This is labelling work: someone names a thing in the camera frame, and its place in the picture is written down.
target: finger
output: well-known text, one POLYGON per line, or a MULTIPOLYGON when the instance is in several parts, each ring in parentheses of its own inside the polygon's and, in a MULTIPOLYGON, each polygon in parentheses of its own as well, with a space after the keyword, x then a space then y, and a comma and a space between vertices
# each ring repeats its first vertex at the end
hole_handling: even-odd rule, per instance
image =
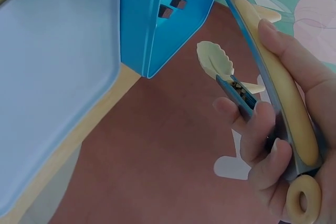
POLYGON ((318 84, 334 78, 335 74, 293 37, 276 31, 275 26, 262 19, 258 26, 262 44, 279 56, 280 61, 307 93, 318 84))
POLYGON ((277 139, 271 153, 249 172, 248 181, 266 206, 277 216, 287 218, 286 194, 289 184, 281 179, 292 155, 288 142, 277 139))
POLYGON ((268 102, 257 102, 240 140, 240 155, 251 167, 267 155, 265 140, 275 125, 275 113, 268 102))
POLYGON ((238 107, 233 101, 228 98, 222 97, 216 99, 213 103, 213 106, 219 114, 223 115, 225 122, 231 125, 231 128, 233 130, 235 130, 239 134, 242 134, 246 123, 242 118, 238 107))

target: hand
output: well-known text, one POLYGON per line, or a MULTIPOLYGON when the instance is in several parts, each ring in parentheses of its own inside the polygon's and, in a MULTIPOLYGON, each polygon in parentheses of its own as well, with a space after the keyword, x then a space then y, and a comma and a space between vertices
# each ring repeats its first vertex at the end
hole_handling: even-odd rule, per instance
MULTIPOLYGON (((336 222, 336 74, 302 47, 293 37, 276 30, 262 20, 258 26, 261 42, 277 55, 301 86, 309 114, 320 126, 330 149, 325 163, 316 175, 322 190, 322 206, 316 223, 336 222)), ((288 183, 281 179, 291 159, 291 147, 276 140, 270 154, 264 150, 265 139, 275 124, 275 112, 266 102, 258 102, 254 114, 245 123, 237 106, 227 98, 214 102, 232 128, 242 134, 240 154, 251 166, 248 181, 270 212, 283 221, 290 221, 286 211, 288 183)))

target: ring handle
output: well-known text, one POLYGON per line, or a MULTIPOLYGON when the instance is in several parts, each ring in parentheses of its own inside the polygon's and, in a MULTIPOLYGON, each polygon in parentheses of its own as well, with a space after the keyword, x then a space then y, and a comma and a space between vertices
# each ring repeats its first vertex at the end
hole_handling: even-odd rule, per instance
POLYGON ((286 207, 292 224, 313 224, 319 214, 322 193, 317 181, 308 175, 301 175, 289 186, 286 207), (300 204, 301 194, 307 199, 307 208, 303 210, 300 204))

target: light blue tray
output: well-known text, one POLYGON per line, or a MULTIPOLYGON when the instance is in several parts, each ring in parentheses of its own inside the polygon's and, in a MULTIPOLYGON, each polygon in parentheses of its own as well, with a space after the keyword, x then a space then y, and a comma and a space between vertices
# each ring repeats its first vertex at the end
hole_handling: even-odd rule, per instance
POLYGON ((119 0, 0 6, 0 216, 120 70, 119 0))
POLYGON ((153 77, 193 36, 214 2, 187 0, 169 19, 158 18, 160 3, 170 1, 121 0, 121 61, 143 77, 153 77))

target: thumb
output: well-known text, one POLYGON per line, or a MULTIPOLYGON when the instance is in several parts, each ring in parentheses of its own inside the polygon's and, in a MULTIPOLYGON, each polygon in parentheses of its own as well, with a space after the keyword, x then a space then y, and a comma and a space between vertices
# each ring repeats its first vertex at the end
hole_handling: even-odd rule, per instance
POLYGON ((261 43, 279 57, 305 93, 318 84, 334 78, 334 73, 299 41, 277 31, 268 20, 262 19, 259 22, 258 33, 261 43))

